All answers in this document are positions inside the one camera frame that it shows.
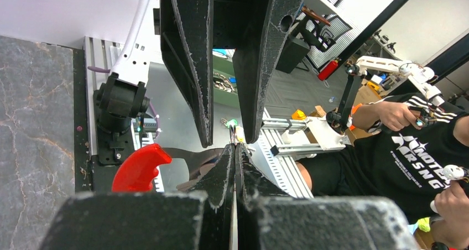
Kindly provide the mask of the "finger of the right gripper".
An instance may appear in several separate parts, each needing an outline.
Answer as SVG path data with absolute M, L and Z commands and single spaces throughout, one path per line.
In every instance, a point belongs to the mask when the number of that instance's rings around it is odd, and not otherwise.
M 253 0 L 233 57 L 242 126 L 248 144 L 258 140 L 267 89 L 289 29 L 303 0 Z
M 187 102 L 202 147 L 213 144 L 213 0 L 160 0 L 164 64 Z

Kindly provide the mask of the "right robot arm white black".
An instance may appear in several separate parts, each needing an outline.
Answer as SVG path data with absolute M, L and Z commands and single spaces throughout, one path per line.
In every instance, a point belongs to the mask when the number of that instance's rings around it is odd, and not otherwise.
M 213 49 L 233 49 L 238 102 L 248 143 L 259 138 L 273 70 L 303 0 L 139 0 L 132 26 L 108 78 L 92 96 L 98 150 L 109 165 L 130 151 L 120 140 L 143 114 L 151 37 L 159 36 L 164 65 L 187 102 L 200 142 L 213 142 Z

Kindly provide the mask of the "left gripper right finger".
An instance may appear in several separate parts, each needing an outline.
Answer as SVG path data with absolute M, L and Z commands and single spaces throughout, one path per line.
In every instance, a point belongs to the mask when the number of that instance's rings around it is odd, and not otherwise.
M 239 249 L 266 249 L 272 237 L 274 221 L 269 203 L 291 196 L 258 169 L 243 143 L 235 149 L 235 181 Z

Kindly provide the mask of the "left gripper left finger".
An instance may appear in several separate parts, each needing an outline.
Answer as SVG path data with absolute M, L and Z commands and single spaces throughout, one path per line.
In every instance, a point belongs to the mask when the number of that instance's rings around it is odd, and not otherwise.
M 204 191 L 207 194 L 198 249 L 230 249 L 235 145 L 212 149 L 209 154 L 195 169 L 197 177 L 176 188 L 182 192 Z

